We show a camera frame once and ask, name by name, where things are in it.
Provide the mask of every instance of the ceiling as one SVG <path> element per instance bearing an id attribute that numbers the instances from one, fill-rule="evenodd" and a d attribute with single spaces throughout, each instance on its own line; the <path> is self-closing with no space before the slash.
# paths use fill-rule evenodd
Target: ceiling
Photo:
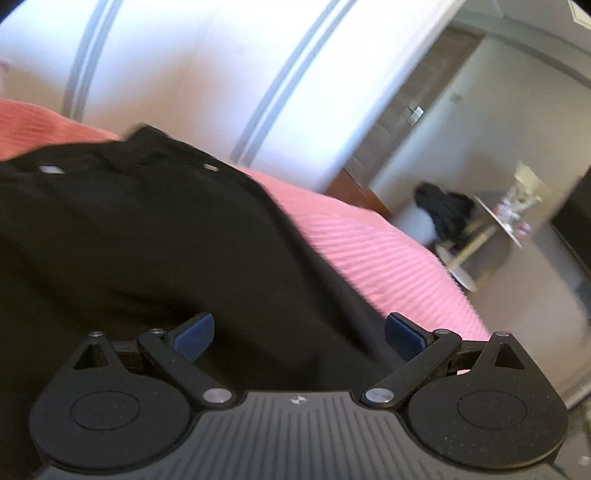
<path id="1" fill-rule="evenodd" d="M 466 0 L 462 9 L 527 23 L 591 53 L 589 16 L 569 0 Z"/>

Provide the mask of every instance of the bed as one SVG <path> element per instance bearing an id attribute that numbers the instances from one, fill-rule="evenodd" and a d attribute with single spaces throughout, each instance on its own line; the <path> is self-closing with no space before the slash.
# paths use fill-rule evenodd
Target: bed
<path id="1" fill-rule="evenodd" d="M 0 132 L 0 160 L 47 144 L 117 139 L 8 99 L 0 99 Z M 448 328 L 464 339 L 488 340 L 478 314 L 438 259 L 377 213 L 237 168 L 267 190 L 308 243 L 384 316 L 399 312 L 427 330 Z"/>

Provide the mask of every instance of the ribbed surface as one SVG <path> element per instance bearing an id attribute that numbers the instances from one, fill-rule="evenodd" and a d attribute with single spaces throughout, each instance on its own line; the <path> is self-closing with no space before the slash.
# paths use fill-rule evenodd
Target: ribbed surface
<path id="1" fill-rule="evenodd" d="M 46 144 L 115 136 L 41 107 L 0 99 L 0 160 Z M 465 339 L 489 333 L 437 258 L 373 212 L 243 169 L 261 183 L 306 240 L 384 316 L 400 312 L 426 330 Z"/>
<path id="2" fill-rule="evenodd" d="M 50 468 L 39 478 L 81 477 Z M 547 465 L 509 475 L 454 468 L 421 450 L 396 415 L 359 407 L 347 393 L 250 393 L 237 408 L 203 415 L 186 442 L 165 459 L 102 478 L 550 480 L 561 476 Z"/>

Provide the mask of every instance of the white wardrobe door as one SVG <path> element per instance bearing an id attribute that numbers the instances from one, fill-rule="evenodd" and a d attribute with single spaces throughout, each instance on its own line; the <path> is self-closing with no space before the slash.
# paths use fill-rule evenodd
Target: white wardrobe door
<path id="1" fill-rule="evenodd" d="M 86 25 L 102 0 L 27 0 L 0 24 L 0 55 L 12 62 L 5 96 L 61 110 Z"/>
<path id="2" fill-rule="evenodd" d="M 237 163 L 337 0 L 225 1 L 172 101 L 170 132 Z"/>
<path id="3" fill-rule="evenodd" d="M 185 108 L 173 103 L 176 91 L 221 3 L 112 2 L 111 25 L 102 39 L 92 81 L 86 94 L 83 91 L 75 100 L 72 116 L 117 134 L 140 122 L 173 134 L 174 112 Z"/>
<path id="4" fill-rule="evenodd" d="M 350 10 L 243 163 L 323 190 L 462 3 L 341 2 Z"/>

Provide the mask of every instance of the black jacket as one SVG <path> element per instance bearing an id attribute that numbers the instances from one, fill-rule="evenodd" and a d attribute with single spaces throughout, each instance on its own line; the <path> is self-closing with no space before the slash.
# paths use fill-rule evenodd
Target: black jacket
<path id="1" fill-rule="evenodd" d="M 90 330 L 201 311 L 216 334 L 198 365 L 238 391 L 360 393 L 401 363 L 265 190 L 204 152 L 145 127 L 0 163 L 0 392 L 33 399 Z"/>

